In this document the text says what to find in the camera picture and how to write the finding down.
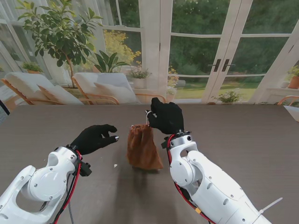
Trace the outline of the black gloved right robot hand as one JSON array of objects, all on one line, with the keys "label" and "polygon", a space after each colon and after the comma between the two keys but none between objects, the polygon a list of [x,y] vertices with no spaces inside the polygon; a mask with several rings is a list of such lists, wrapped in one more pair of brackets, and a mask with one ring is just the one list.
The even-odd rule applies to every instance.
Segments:
[{"label": "black gloved right robot hand", "polygon": [[173,103],[162,103],[152,98],[151,110],[147,112],[149,126],[160,130],[166,135],[184,132],[184,118],[181,108]]}]

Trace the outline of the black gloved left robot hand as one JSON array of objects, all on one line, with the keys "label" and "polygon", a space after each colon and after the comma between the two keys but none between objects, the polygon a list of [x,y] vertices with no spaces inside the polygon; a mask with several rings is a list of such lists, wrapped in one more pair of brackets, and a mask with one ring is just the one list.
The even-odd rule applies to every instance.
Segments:
[{"label": "black gloved left robot hand", "polygon": [[70,144],[75,147],[81,155],[87,155],[118,141],[118,136],[110,136],[117,132],[117,128],[104,124],[93,125],[84,129],[80,135]]}]

